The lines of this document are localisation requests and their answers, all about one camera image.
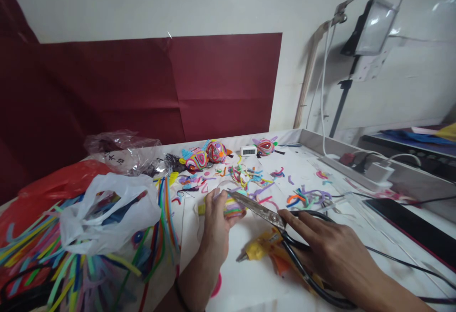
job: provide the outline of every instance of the hand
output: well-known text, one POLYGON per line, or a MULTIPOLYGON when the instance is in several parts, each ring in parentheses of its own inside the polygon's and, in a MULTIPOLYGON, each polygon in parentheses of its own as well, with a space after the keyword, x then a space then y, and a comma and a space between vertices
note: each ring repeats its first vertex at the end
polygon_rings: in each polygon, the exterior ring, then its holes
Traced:
POLYGON ((246 215, 246 212, 244 211, 241 216, 225 219, 223 210, 228 194, 223 190, 217 197, 219 191, 218 188, 214 189, 206 196, 204 233, 199 249, 202 252, 210 253, 214 264, 221 267, 228 256, 229 230, 246 215))
POLYGON ((427 311, 420 299, 384 274, 353 229, 303 212, 279 215, 307 241, 310 252, 295 249, 303 265, 367 311, 427 311))

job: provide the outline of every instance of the digital thermometer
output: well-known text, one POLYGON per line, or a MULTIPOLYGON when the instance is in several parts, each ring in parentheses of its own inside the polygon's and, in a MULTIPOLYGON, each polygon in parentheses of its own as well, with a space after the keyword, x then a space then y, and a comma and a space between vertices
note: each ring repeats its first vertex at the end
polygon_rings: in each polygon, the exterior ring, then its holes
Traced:
POLYGON ((257 147, 256 146, 244 146, 241 148, 241 155, 242 156, 256 156, 257 147))

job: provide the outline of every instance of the black scissor handle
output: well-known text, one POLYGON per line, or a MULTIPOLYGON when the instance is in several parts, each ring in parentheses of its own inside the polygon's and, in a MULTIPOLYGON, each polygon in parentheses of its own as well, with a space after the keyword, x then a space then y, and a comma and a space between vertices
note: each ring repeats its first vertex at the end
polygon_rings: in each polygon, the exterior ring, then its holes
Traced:
MULTIPOLYGON (((290 211, 290 212, 295 217, 297 217, 300 213, 308 213, 309 215, 321 218, 321 219, 323 219, 323 220, 325 220, 327 222, 335 223, 331 218, 329 218, 328 216, 326 216, 326 215, 324 215, 324 214, 322 214, 321 212, 318 212, 318 211, 303 210, 303 211, 290 211)), ((291 238, 288 235, 288 233, 286 231, 282 232, 282 238, 283 238, 282 245, 284 246, 286 252, 290 256, 290 258, 293 261, 294 265, 296 266, 296 268, 298 268, 298 270, 301 273, 301 275, 303 276, 304 280, 309 284, 310 287, 312 287, 312 289, 319 296, 321 296, 323 299, 325 299, 331 305, 334 305, 334 306, 339 307, 339 308, 344 309, 344 310, 354 310, 354 309, 357 308, 357 306, 354 303, 352 303, 350 300, 347 300, 345 298, 338 298, 338 297, 335 297, 335 296, 329 294, 328 292, 326 292, 309 275, 309 273, 306 271, 306 269, 304 268, 304 266, 301 263, 301 261, 296 256, 296 253, 291 248, 291 246, 293 246, 293 247, 295 247, 295 248, 297 248, 299 250, 311 251, 312 249, 308 245, 305 245, 305 244, 303 244, 301 242, 298 242, 298 241, 294 240, 293 238, 291 238)))
MULTIPOLYGON (((327 222, 335 223, 331 218, 326 216, 325 214, 322 214, 321 212, 318 211, 312 211, 312 210, 301 210, 301 211, 290 211, 291 214, 295 217, 298 217, 301 212, 306 212, 311 216, 320 218, 322 220, 325 220, 327 222)), ((302 250, 302 251, 311 251, 311 248, 308 245, 305 245, 304 243, 298 242, 291 238, 291 236, 286 232, 282 232, 282 238, 287 241, 287 243, 296 249, 302 250)))

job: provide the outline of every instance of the lamp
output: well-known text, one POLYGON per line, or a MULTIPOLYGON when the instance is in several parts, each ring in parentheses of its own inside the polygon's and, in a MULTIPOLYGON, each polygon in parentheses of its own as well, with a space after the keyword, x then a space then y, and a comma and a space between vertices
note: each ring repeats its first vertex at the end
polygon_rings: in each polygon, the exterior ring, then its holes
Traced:
POLYGON ((355 30, 342 48, 346 56, 376 56, 380 54, 397 10, 385 0, 369 0, 358 17, 355 30))

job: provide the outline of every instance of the white cable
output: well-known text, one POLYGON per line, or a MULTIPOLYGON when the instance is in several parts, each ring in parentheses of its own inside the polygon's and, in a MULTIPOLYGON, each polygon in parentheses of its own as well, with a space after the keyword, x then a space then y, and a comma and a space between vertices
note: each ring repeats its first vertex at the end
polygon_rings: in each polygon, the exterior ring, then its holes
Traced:
MULTIPOLYGON (((336 26, 337 25, 334 25, 334 29, 332 30, 331 40, 329 42, 328 49, 331 49, 331 45, 333 44, 333 38, 334 38, 334 33, 336 32, 336 26)), ((323 67, 322 67, 322 70, 320 71, 320 77, 318 77, 317 87, 315 88, 315 91, 313 92, 314 95, 312 96, 312 101, 310 102, 309 114, 307 115, 307 122, 305 123, 306 129, 308 129, 308 127, 309 127, 310 113, 312 112, 312 106, 314 104, 315 94, 317 93, 318 87, 320 86, 320 81, 322 79, 322 75, 323 75, 323 67)))
POLYGON ((416 155, 408 154, 408 153, 402 153, 402 154, 393 155, 392 157, 388 158, 387 161, 392 160, 392 159, 394 159, 394 158, 397 158, 398 156, 411 156, 411 157, 413 157, 413 158, 417 161, 418 166, 421 167, 421 161, 420 161, 420 159, 418 159, 418 157, 417 157, 416 155))
POLYGON ((326 41, 324 43, 324 59, 323 59, 323 77, 322 77, 322 94, 320 96, 320 117, 322 120, 322 132, 323 132, 323 154, 326 154, 326 149, 324 146, 324 139, 326 136, 324 135, 324 119, 323 119, 323 92, 324 92, 324 77, 326 75, 326 60, 328 59, 328 40, 329 40, 329 32, 331 30, 331 25, 333 23, 333 19, 328 22, 328 32, 326 34, 326 41))

